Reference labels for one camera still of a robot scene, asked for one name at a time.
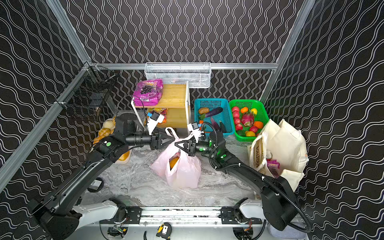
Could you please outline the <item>cream canvas tote bag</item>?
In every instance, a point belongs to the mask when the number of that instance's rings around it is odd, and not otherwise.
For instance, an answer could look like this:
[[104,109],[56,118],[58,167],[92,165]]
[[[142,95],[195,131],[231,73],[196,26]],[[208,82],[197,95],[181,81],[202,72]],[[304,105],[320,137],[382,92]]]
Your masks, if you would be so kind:
[[266,151],[271,151],[271,160],[280,163],[280,177],[288,181],[293,191],[297,189],[309,161],[306,140],[300,130],[285,120],[281,120],[279,124],[269,120],[261,134],[247,148],[251,168],[273,177],[266,159]]

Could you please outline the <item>red soda can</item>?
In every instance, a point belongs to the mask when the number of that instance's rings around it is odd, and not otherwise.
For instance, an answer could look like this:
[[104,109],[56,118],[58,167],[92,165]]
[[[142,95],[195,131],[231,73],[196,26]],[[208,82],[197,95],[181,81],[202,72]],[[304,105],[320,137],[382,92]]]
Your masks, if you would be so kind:
[[266,159],[270,161],[273,158],[273,154],[271,151],[266,151]]

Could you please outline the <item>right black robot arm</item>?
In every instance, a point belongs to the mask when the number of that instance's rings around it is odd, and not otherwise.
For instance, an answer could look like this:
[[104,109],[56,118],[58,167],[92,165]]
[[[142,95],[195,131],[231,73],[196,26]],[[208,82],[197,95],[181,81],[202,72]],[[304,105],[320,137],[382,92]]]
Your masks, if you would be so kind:
[[196,141],[195,137],[177,140],[175,147],[193,157],[197,152],[205,154],[213,169],[237,178],[261,197],[261,207],[266,221],[283,231],[287,226],[309,233],[312,224],[301,209],[288,181],[266,176],[232,154],[226,147],[221,132],[211,133],[208,141]]

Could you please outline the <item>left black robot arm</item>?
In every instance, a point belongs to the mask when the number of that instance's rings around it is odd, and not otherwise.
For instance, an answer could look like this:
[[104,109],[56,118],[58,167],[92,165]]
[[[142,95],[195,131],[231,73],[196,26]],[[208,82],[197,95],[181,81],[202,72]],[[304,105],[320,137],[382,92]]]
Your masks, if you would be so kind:
[[76,213],[73,206],[91,183],[121,155],[143,146],[159,150],[175,140],[159,128],[154,128],[151,133],[146,131],[135,114],[122,114],[115,122],[114,133],[94,146],[83,165],[47,196],[29,202],[32,218],[52,239],[64,240],[80,227],[83,215]]

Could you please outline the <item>pink plastic bag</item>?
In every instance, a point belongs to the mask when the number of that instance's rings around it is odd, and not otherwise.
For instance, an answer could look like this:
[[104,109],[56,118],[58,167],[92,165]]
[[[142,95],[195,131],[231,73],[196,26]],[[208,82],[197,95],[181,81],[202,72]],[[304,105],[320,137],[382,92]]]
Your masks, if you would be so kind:
[[175,146],[182,139],[173,128],[166,128],[166,133],[175,139],[161,152],[151,169],[172,188],[197,188],[202,170],[200,159],[189,156]]

